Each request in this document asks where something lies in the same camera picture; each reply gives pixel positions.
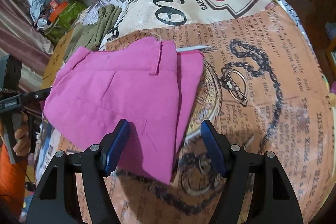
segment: orange sleeve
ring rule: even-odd
[[[10,212],[19,218],[25,197],[27,159],[11,164],[6,146],[0,156],[0,198],[6,202]]]

